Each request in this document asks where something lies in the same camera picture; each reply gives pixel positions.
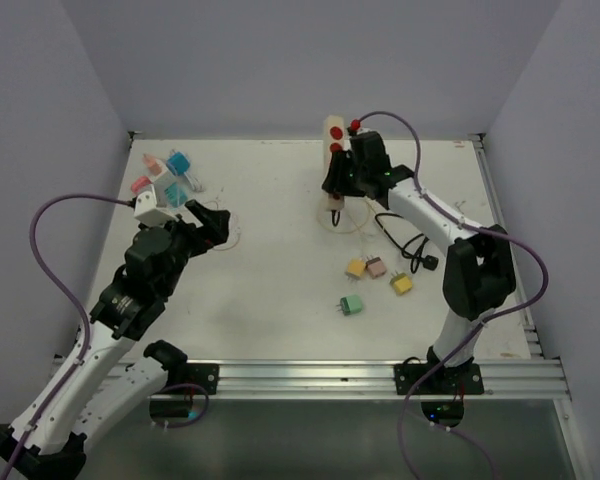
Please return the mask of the yellow olive charger plug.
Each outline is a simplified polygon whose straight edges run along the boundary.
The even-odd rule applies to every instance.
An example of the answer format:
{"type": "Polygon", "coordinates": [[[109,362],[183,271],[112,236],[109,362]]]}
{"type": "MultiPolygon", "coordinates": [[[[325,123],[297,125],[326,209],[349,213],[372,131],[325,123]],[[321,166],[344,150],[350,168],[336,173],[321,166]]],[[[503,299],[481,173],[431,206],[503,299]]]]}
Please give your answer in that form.
{"type": "Polygon", "coordinates": [[[413,288],[411,278],[404,272],[394,274],[389,284],[397,296],[402,296],[413,288]]]}

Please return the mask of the green charger plug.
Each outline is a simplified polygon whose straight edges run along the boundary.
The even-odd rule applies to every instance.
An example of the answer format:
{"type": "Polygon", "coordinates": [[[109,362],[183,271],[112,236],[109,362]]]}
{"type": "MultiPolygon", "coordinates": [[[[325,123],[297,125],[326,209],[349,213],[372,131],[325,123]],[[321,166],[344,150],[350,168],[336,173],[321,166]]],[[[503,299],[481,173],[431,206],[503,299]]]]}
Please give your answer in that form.
{"type": "Polygon", "coordinates": [[[344,316],[350,316],[361,313],[364,304],[359,295],[347,295],[340,298],[338,307],[344,316]]]}

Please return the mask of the orange charger plug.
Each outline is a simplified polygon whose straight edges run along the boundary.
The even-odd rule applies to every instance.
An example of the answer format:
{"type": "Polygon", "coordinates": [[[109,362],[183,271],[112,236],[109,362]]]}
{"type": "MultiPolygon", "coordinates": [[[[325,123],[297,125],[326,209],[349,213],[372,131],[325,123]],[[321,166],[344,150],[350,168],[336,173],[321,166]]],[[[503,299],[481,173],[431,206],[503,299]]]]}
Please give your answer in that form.
{"type": "Polygon", "coordinates": [[[346,267],[345,275],[353,281],[363,278],[366,271],[366,262],[359,258],[351,259],[346,267]]]}

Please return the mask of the pink brown charger plug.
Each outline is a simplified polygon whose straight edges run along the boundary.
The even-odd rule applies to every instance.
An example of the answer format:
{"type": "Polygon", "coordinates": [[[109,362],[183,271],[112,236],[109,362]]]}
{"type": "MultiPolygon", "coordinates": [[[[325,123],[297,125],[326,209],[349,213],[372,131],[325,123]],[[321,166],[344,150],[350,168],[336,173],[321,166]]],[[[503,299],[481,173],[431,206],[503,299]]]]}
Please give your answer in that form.
{"type": "Polygon", "coordinates": [[[367,274],[372,279],[380,278],[387,273],[387,267],[384,261],[378,256],[368,258],[365,266],[367,274]]]}

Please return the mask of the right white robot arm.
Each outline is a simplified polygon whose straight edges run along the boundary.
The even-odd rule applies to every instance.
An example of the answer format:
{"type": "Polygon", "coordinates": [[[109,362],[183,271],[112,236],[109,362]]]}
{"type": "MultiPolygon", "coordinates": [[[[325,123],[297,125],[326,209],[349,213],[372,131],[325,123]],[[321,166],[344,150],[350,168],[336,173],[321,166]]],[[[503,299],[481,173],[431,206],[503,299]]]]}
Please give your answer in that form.
{"type": "Polygon", "coordinates": [[[461,380],[459,367],[473,358],[476,340],[467,338],[469,332],[516,288],[506,231],[462,220],[424,189],[416,171],[391,164],[375,131],[346,139],[342,127],[328,126],[323,143],[322,190],[328,196],[376,201],[410,222],[444,255],[442,292],[449,312],[431,347],[435,361],[426,367],[425,379],[434,391],[450,391],[461,380]]]}

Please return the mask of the cream power strip red sockets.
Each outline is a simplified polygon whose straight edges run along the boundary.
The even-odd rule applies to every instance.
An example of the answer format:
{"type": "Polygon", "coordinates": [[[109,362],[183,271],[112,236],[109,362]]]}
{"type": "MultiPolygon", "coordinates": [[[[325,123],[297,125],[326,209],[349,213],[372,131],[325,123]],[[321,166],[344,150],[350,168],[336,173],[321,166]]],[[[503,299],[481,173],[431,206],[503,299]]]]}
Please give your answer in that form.
{"type": "MultiPolygon", "coordinates": [[[[328,115],[323,122],[323,180],[326,180],[331,166],[334,152],[342,150],[345,140],[344,118],[337,115],[328,115]]],[[[327,211],[340,212],[345,205],[342,197],[325,194],[327,211]]]]}

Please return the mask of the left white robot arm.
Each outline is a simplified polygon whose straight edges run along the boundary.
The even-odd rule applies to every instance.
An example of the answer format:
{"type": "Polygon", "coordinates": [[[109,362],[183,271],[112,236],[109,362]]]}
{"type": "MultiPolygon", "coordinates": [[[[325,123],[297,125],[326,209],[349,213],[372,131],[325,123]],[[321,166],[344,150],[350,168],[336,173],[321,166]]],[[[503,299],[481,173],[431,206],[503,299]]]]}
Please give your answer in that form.
{"type": "Polygon", "coordinates": [[[208,393],[187,381],[186,354],[164,340],[149,344],[115,382],[102,384],[164,312],[189,260],[229,237],[227,210],[190,200],[185,207],[196,220],[187,223],[151,206],[145,194],[128,205],[139,230],[93,309],[79,312],[71,353],[32,404],[0,424],[3,478],[17,470],[27,479],[74,479],[94,444],[148,396],[208,393]]]}

